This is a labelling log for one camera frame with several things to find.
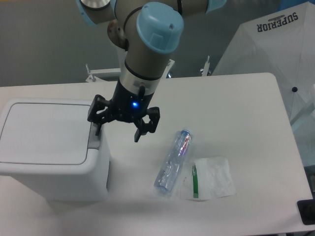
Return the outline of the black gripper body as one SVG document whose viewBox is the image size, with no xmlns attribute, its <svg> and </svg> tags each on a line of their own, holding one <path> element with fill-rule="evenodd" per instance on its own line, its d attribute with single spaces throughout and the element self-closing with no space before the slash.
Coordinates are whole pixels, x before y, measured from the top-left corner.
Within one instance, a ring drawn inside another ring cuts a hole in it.
<svg viewBox="0 0 315 236">
<path fill-rule="evenodd" d="M 127 123 L 144 122 L 143 117 L 147 115 L 147 109 L 153 95 L 152 93 L 139 98 L 137 94 L 130 92 L 118 80 L 110 100 L 110 106 L 106 110 L 106 122 L 114 120 Z"/>
</svg>

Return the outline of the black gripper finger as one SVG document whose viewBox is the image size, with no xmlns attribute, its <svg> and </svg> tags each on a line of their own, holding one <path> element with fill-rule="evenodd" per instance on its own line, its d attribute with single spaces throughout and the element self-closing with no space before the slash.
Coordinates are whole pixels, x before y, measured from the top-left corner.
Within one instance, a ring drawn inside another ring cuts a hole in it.
<svg viewBox="0 0 315 236">
<path fill-rule="evenodd" d="M 94 124 L 96 127 L 95 135 L 98 136 L 103 124 L 112 122 L 116 118 L 113 111 L 113 103 L 111 100 L 106 100 L 103 96 L 95 95 L 89 111 L 87 121 Z"/>
<path fill-rule="evenodd" d="M 149 122 L 146 123 L 143 120 L 143 117 L 149 116 Z M 139 117 L 136 117 L 133 121 L 137 130 L 134 135 L 134 141 L 138 142 L 140 137 L 149 133 L 155 133 L 157 125 L 160 119 L 160 109 L 159 107 L 148 108 L 143 114 Z"/>
</svg>

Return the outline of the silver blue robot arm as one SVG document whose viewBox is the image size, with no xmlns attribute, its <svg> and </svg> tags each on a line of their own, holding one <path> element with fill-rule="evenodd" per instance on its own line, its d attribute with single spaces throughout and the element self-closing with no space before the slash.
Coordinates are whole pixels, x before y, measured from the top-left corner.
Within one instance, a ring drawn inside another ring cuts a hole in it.
<svg viewBox="0 0 315 236">
<path fill-rule="evenodd" d="M 223 7 L 223 0 L 79 0 L 78 9 L 89 25 L 117 20 L 124 33 L 126 57 L 113 97 L 96 95 L 87 120 L 96 134 L 114 120 L 133 123 L 138 141 L 156 131 L 160 110 L 150 101 L 170 55 L 177 49 L 184 18 Z"/>
</svg>

